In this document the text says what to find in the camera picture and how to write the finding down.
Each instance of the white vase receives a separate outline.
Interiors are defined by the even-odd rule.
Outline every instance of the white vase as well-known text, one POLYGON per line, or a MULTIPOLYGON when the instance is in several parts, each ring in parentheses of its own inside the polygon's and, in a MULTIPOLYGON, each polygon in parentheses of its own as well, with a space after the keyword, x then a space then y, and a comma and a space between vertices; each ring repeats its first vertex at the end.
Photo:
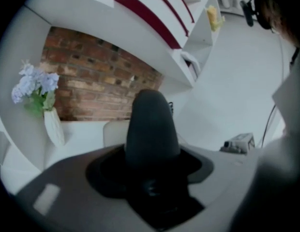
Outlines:
POLYGON ((45 128, 50 140, 56 147, 65 144, 64 133, 57 110, 53 107, 51 111, 44 112, 45 128))

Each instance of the blue flower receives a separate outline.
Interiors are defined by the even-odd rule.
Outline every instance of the blue flower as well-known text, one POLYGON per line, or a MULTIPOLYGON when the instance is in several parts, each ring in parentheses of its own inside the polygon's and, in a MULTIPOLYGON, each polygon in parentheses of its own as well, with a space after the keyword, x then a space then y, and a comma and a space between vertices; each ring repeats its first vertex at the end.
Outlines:
POLYGON ((35 67, 31 65, 28 61, 23 64, 22 70, 19 72, 20 75, 32 75, 35 67))
POLYGON ((41 94, 44 95, 45 93, 49 91, 54 91, 58 88, 58 80, 59 75, 56 73, 47 74, 44 73, 42 78, 40 79, 40 84, 42 86, 42 92, 41 94))
POLYGON ((13 91, 11 92, 11 98, 13 99, 13 102, 15 104, 17 103, 20 103, 20 102, 23 102, 23 94, 22 92, 20 91, 19 89, 19 86, 16 85, 14 88, 13 88, 13 91))
POLYGON ((20 79, 18 86, 23 95, 30 96, 36 88, 36 80, 30 75, 25 75, 20 79))

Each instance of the brick wall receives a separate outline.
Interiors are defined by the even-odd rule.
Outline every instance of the brick wall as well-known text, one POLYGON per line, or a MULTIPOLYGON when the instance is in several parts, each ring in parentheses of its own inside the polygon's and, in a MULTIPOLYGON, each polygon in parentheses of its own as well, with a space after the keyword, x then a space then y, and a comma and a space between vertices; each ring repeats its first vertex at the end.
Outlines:
POLYGON ((61 120, 129 119, 135 94, 158 89, 163 76, 109 42, 52 27, 41 67, 60 75, 55 107, 61 120))

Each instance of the small device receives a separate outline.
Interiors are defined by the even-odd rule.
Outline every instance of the small device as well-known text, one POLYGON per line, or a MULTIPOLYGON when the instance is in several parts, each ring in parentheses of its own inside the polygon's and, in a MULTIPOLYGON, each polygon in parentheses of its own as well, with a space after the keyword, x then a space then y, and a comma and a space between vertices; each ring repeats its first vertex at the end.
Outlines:
POLYGON ((255 140, 252 133, 239 134, 232 139, 225 141, 224 146, 220 151, 247 154, 251 149, 255 147, 255 140))

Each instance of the yellow object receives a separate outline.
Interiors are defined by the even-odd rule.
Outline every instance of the yellow object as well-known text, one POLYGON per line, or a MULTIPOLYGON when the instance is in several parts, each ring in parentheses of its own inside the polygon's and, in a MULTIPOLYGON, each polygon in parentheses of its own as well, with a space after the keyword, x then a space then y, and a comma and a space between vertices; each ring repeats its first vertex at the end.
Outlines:
POLYGON ((220 28, 225 22, 225 17, 222 16, 222 19, 218 21, 217 18, 217 9, 210 5, 207 9, 207 15, 210 22, 210 27, 213 32, 215 32, 218 28, 220 28))

